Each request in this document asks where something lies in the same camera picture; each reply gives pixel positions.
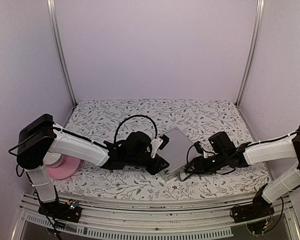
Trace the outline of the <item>aluminium poker case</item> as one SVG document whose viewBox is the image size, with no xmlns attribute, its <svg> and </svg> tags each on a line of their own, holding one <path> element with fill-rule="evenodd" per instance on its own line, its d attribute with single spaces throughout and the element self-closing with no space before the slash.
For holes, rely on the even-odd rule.
<svg viewBox="0 0 300 240">
<path fill-rule="evenodd" d="M 168 143 L 156 154 L 169 163 L 169 166 L 158 174 L 164 182 L 169 182 L 180 174 L 187 164 L 188 149 L 194 144 L 178 127 L 173 127 L 163 133 L 168 137 Z"/>
</svg>

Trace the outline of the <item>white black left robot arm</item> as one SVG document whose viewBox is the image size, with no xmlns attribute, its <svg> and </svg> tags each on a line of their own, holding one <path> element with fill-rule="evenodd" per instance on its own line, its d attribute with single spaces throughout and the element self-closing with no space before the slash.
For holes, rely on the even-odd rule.
<svg viewBox="0 0 300 240">
<path fill-rule="evenodd" d="M 169 138 L 159 136 L 154 128 L 154 138 L 142 131 L 130 133 L 119 140 L 115 130 L 112 142 L 98 143 L 71 132 L 45 113 L 19 132 L 18 144 L 8 150 L 16 162 L 27 173 L 45 209 L 53 216 L 64 213 L 57 190 L 48 173 L 49 166 L 55 166 L 64 157 L 83 160 L 106 170 L 122 170 L 125 166 L 143 167 L 149 174 L 156 175 L 169 167 L 169 163 L 158 155 Z"/>
</svg>

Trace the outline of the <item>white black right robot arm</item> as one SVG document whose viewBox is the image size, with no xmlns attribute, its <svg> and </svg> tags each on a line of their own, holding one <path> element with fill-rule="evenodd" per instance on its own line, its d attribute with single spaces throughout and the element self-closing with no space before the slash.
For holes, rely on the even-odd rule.
<svg viewBox="0 0 300 240">
<path fill-rule="evenodd" d="M 300 125 L 296 130 L 268 140 L 245 142 L 235 146 L 225 131 L 208 139 L 213 151 L 204 157 L 200 142 L 193 146 L 199 156 L 186 161 L 184 171 L 193 175 L 211 175 L 225 167 L 247 168 L 260 163 L 287 163 L 291 165 L 280 176 L 262 186 L 252 200 L 248 213 L 259 218 L 273 202 L 300 187 Z"/>
</svg>

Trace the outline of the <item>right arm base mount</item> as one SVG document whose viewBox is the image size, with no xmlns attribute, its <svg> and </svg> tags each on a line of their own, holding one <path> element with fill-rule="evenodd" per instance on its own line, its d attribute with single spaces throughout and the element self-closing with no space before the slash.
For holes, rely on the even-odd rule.
<svg viewBox="0 0 300 240">
<path fill-rule="evenodd" d="M 252 199 L 252 203 L 235 205 L 230 209 L 229 215 L 233 218 L 235 223 L 270 217 L 275 213 L 272 203 L 268 203 L 263 199 L 262 192 L 262 190 L 259 190 L 256 193 Z"/>
</svg>

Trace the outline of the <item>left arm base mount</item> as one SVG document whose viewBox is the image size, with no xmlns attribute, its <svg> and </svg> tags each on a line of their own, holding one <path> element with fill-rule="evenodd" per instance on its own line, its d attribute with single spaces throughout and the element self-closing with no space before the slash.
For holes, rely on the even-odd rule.
<svg viewBox="0 0 300 240">
<path fill-rule="evenodd" d="M 52 202 L 42 202 L 38 197 L 39 210 L 38 212 L 42 215 L 51 217 L 53 220 L 63 220 L 72 223 L 78 223 L 81 214 L 82 208 L 79 206 L 79 201 L 69 199 L 67 202 L 60 202 L 59 196 L 56 196 L 56 199 Z"/>
</svg>

